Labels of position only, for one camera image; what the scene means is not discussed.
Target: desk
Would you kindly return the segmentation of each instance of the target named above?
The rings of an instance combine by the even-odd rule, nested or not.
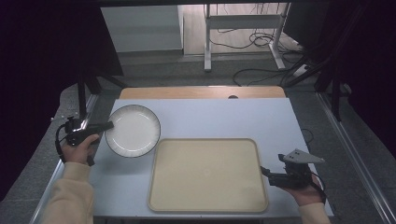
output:
[[[236,92],[229,87],[126,89],[120,95],[121,99],[113,105],[112,112],[131,104],[143,105],[151,109],[160,120],[161,139],[251,138],[259,148],[262,165],[273,172],[284,173],[284,164],[277,160],[277,154],[287,154],[295,148],[307,152],[307,148],[290,100],[284,95],[282,97],[282,94],[278,94],[277,98],[268,98],[271,94],[266,94],[265,91],[260,96],[260,90],[271,92],[271,90],[281,89],[278,87],[245,88],[241,89],[240,94],[235,93],[240,96],[240,99],[227,99],[228,97],[224,99],[224,96],[228,96],[230,92]],[[150,97],[141,99],[142,95],[139,96],[139,94],[145,94],[145,92],[150,92]],[[264,182],[269,195],[269,206],[262,213],[153,212],[148,207],[148,196],[154,155],[155,149],[139,158],[123,158],[114,153],[109,148],[106,139],[102,138],[90,178],[95,189],[93,214],[96,217],[267,218],[299,216],[297,205],[292,197],[281,189],[269,186],[266,179]],[[328,204],[326,204],[326,211],[330,216],[332,215]]]

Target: rectangular tray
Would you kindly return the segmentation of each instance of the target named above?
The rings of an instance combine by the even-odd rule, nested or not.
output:
[[[163,139],[148,206],[169,212],[262,212],[268,198],[251,139]]]

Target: white metal stand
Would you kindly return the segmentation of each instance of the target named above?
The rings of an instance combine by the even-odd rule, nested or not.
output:
[[[211,66],[211,43],[210,30],[217,29],[276,29],[274,41],[269,44],[274,56],[277,68],[285,69],[282,58],[277,50],[280,35],[282,34],[290,3],[287,3],[281,14],[275,15],[217,15],[210,16],[210,5],[206,5],[206,42],[205,42],[205,71],[210,72]]]

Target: forearm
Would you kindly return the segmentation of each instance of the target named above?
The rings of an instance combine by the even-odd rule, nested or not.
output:
[[[90,170],[89,166],[75,162],[64,165],[64,175],[52,187],[42,223],[92,223]]]
[[[324,211],[323,203],[311,203],[300,206],[299,212],[304,224],[330,224],[330,220]]]

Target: white wall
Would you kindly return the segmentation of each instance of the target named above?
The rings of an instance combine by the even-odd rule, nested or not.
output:
[[[178,6],[103,7],[117,52],[182,49]]]

